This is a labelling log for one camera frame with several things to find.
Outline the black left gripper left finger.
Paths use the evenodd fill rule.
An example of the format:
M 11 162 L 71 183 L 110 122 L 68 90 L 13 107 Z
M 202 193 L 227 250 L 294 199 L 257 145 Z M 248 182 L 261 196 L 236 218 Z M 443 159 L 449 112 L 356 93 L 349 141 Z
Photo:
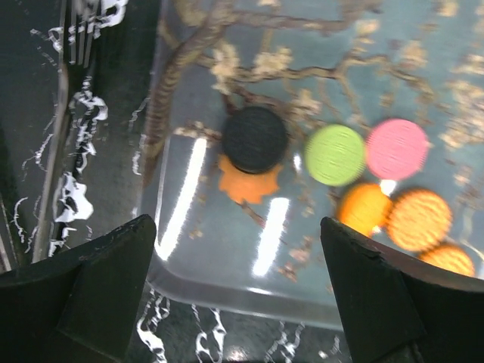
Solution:
M 3 362 L 122 362 L 157 229 L 141 215 L 1 275 Z

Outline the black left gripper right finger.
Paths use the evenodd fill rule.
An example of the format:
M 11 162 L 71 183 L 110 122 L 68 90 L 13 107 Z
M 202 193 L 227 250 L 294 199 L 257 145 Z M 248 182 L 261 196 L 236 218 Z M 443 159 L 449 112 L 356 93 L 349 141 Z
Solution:
M 321 245 L 354 362 L 481 362 L 483 282 L 421 262 L 330 217 Z

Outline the orange round striped cookie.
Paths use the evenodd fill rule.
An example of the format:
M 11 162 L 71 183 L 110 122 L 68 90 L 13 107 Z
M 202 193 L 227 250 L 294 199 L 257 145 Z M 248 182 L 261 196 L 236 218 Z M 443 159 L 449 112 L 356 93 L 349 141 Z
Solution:
M 475 267 L 472 259 L 461 247 L 454 244 L 441 244 L 431 250 L 420 253 L 418 259 L 460 275 L 475 276 Z

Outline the orange fish-shaped cookie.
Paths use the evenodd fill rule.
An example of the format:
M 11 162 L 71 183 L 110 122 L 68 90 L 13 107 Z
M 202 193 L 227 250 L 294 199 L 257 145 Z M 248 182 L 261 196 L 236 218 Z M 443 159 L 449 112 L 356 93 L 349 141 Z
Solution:
M 351 188 L 337 209 L 337 220 L 366 237 L 382 227 L 392 207 L 379 185 L 361 183 Z

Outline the orange flower-shaped cookie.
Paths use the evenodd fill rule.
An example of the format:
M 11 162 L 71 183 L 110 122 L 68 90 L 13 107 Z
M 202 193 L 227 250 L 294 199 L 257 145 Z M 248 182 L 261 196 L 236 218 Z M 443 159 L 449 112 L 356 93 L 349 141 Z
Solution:
M 279 190 L 278 175 L 283 169 L 281 164 L 262 174 L 249 174 L 237 169 L 227 156 L 220 154 L 218 167 L 222 173 L 219 190 L 235 203 L 260 204 L 264 196 Z

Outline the black sandwich cookie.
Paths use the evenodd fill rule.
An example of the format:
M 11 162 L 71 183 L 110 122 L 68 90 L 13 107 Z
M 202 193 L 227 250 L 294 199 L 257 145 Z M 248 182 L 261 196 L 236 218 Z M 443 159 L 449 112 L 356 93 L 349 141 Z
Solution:
M 249 106 L 227 118 L 222 128 L 224 155 L 241 172 L 262 174 L 281 162 L 289 143 L 282 118 L 273 111 Z

